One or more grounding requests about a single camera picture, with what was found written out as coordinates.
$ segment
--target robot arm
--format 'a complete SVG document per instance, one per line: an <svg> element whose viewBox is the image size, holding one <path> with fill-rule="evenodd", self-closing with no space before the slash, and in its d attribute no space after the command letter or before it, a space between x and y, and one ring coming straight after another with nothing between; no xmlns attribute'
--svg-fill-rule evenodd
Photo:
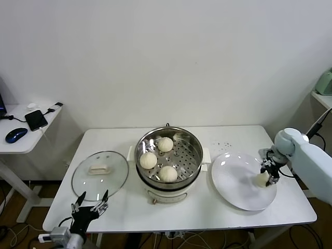
<svg viewBox="0 0 332 249"><path fill-rule="evenodd" d="M286 128L275 136L271 149L260 151L261 173L268 171L267 186L279 179L278 170L287 162L308 189L320 200L332 204L332 158L319 147L310 144L303 135Z"/></svg>

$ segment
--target floor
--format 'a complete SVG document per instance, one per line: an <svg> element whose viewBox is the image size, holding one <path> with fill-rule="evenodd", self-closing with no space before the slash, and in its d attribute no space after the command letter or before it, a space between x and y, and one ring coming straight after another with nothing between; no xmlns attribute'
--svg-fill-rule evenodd
<svg viewBox="0 0 332 249"><path fill-rule="evenodd" d="M4 182L0 181L0 185L3 187L5 193L7 194L10 190L10 186ZM51 198L54 197L57 193L57 190L59 188L58 184L47 184L44 185L40 196L43 198ZM0 192L0 203L3 201L3 195ZM325 248L332 248L332 207L322 201L319 201L317 199L311 199L311 204L313 205L315 211L318 215L318 220L311 224L311 226L314 228L314 230L318 233L320 238L323 241ZM17 192L14 193L13 197L10 199L8 204L6 205L5 211L0 217L0 226L7 226L11 227L16 224L16 218L23 207L25 203L24 198ZM48 208L47 207L38 207L33 208L28 219L27 223L34 226L37 229L41 229L43 225L44 218L47 214ZM24 227L24 225L18 225L14 228L14 230L17 232L21 230ZM255 236L258 237L264 231L266 228L258 228L255 229ZM19 244L15 248L27 248L28 242L31 238L38 236L42 232L34 231L33 229L30 229L27 237L22 241L21 244ZM238 242L240 244L244 243L247 238L247 232L241 229L238 230L226 230L226 231L206 231L202 234L200 234L207 242L207 244L212 249L221 249L225 243L225 234L226 234L226 244L229 245L233 242ZM302 227L296 226L292 229L292 234L295 243L297 246L302 248L318 248L315 242L315 239ZM18 241L21 241L22 238L25 235L25 231L22 232L18 236ZM145 233L142 236L141 242L143 242L150 234ZM95 241L97 238L97 235L93 235L93 241ZM124 248L127 242L128 234L120 233L120 234L105 234L103 236L101 249L103 248L110 248L110 249L116 249L116 248ZM1 249L9 249L10 247L10 240L12 239L12 233L8 233L8 235L0 241L0 248ZM146 243L141 247L142 249L152 249L154 248L154 242L156 239L156 244L158 245L160 236L158 235L155 237L153 234L150 236L150 238L146 241ZM173 240L173 247L172 247L172 241L168 240L165 236L161 238L159 249L171 249L171 248L178 248L183 242L183 239L176 238ZM198 244L203 246L204 243L202 240L198 237L192 238L189 240L190 243ZM32 244L32 247L35 247L36 249L49 249L53 245L52 244L39 244L38 242L34 242ZM188 248L199 248L196 246L192 246L189 244L184 244L182 249L188 249ZM289 233L285 232L278 238L276 238L274 241L272 241L269 245L265 247L265 249L277 249L277 248L295 248L291 242L291 239L289 237Z"/></svg>

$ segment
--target white plate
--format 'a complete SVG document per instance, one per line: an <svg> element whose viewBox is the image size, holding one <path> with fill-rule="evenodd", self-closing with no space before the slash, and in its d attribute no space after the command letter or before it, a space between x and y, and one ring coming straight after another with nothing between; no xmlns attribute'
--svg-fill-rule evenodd
<svg viewBox="0 0 332 249"><path fill-rule="evenodd" d="M222 197L234 206L258 211L267 208L276 195L276 185L261 188L254 178L260 172L259 161L244 153L225 153L213 162L212 180Z"/></svg>

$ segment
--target white wall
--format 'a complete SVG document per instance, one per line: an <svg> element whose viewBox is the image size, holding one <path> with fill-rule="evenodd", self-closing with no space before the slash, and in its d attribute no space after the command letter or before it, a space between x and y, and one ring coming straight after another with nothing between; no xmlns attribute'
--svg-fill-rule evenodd
<svg viewBox="0 0 332 249"><path fill-rule="evenodd" d="M54 144L70 155L88 128L261 124L274 135L332 64L331 9L329 0L2 1L2 88L7 102L63 102Z"/></svg>

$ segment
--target steamed bun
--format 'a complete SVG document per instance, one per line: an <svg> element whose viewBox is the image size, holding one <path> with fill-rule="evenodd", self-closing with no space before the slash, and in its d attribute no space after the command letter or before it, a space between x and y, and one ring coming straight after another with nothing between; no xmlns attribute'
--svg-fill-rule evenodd
<svg viewBox="0 0 332 249"><path fill-rule="evenodd" d="M169 152L173 148L173 140L169 137L163 137L158 141L158 149L162 152Z"/></svg>
<svg viewBox="0 0 332 249"><path fill-rule="evenodd" d="M258 174L255 177L255 183L261 188L266 188L266 183L269 180L269 173L265 171L264 173Z"/></svg>
<svg viewBox="0 0 332 249"><path fill-rule="evenodd" d="M159 171L160 179L165 183L173 183L177 179L177 171L172 166L164 166Z"/></svg>
<svg viewBox="0 0 332 249"><path fill-rule="evenodd" d="M140 157L140 165L143 169L152 169L157 164L157 157L152 152L144 153Z"/></svg>

